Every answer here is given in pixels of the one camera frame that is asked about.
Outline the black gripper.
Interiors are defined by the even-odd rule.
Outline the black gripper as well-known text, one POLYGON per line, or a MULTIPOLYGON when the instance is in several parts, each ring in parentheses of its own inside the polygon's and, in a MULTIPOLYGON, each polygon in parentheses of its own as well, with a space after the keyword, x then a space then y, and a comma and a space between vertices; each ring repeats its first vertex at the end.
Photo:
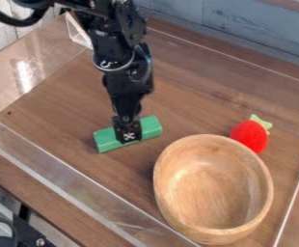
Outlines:
POLYGON ((113 131, 121 144, 141 140, 138 115, 141 99, 153 91, 152 65, 140 63, 121 72, 102 76, 102 85, 117 116, 112 118, 113 131))

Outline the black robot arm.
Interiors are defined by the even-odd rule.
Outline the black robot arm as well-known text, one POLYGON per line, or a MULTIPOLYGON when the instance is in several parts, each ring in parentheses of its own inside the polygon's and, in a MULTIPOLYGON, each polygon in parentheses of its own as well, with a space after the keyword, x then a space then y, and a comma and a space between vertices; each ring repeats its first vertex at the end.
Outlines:
POLYGON ((125 144, 142 137, 141 100, 153 91, 150 50, 144 36, 146 19, 132 0, 13 0, 41 10, 54 5, 73 11, 93 48, 93 66, 110 98, 116 140, 125 144))

